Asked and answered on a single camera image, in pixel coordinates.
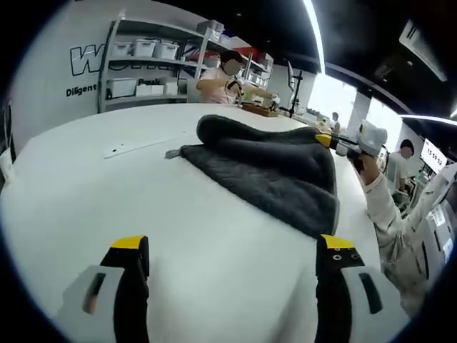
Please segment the person's right hand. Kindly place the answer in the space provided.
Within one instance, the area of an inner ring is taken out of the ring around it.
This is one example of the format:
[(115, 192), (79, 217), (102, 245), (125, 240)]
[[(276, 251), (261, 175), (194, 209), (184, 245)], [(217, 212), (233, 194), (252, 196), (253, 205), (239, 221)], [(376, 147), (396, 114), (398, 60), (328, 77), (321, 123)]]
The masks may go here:
[(362, 163), (363, 168), (359, 172), (359, 176), (364, 186), (372, 184), (380, 175), (380, 171), (376, 164), (376, 159), (367, 154), (359, 154), (358, 160)]

